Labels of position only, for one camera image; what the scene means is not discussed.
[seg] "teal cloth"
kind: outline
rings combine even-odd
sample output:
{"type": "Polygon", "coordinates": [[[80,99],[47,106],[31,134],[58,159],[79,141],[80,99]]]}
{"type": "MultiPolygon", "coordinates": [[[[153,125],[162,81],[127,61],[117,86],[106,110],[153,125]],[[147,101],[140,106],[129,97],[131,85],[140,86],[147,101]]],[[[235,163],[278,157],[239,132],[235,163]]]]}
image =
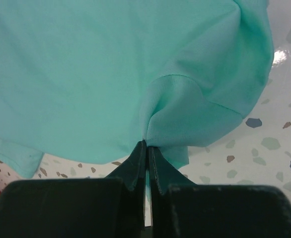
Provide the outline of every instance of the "teal cloth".
{"type": "Polygon", "coordinates": [[[256,104],[266,0],[0,0],[0,160],[104,164],[145,139],[177,168],[256,104]]]}

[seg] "cloth fold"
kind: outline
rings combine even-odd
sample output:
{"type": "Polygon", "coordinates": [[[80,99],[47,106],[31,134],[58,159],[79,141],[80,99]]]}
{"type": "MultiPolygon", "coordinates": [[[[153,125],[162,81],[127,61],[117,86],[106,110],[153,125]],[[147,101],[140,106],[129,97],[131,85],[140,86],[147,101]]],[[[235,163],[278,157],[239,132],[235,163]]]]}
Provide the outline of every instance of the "cloth fold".
{"type": "Polygon", "coordinates": [[[103,164],[145,139],[175,167],[256,104],[273,60],[266,0],[0,1],[0,159],[103,164]]]}

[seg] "folded cloth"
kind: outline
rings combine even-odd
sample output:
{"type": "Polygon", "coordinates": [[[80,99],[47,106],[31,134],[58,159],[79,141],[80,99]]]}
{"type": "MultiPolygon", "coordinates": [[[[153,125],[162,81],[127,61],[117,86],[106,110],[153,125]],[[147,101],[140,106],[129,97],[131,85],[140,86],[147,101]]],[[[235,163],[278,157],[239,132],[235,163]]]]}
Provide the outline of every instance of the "folded cloth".
{"type": "Polygon", "coordinates": [[[266,0],[0,0],[0,159],[104,164],[145,139],[177,168],[268,80],[266,0]]]}

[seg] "white speckled tabletop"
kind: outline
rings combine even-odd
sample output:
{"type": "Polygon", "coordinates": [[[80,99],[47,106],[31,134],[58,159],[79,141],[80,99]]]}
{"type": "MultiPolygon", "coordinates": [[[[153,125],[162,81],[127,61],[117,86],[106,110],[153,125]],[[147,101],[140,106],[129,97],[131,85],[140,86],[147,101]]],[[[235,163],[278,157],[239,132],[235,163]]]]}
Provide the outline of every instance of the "white speckled tabletop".
{"type": "MultiPolygon", "coordinates": [[[[189,148],[181,168],[196,183],[269,184],[291,201],[291,0],[271,0],[268,13],[275,59],[267,87],[244,123],[208,148],[189,148]]],[[[81,164],[45,155],[34,179],[100,178],[122,158],[106,165],[81,164]]],[[[0,161],[0,190],[21,179],[0,161]]],[[[146,224],[150,224],[149,205],[146,224]]]]}

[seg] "towel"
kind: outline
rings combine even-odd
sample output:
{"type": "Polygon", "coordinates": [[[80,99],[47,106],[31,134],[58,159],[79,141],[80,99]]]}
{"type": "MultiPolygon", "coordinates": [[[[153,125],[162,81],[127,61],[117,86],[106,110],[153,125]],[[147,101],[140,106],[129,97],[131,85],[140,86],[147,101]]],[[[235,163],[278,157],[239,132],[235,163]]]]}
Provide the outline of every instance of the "towel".
{"type": "Polygon", "coordinates": [[[0,160],[176,168],[250,113],[273,61],[266,0],[0,0],[0,160]]]}

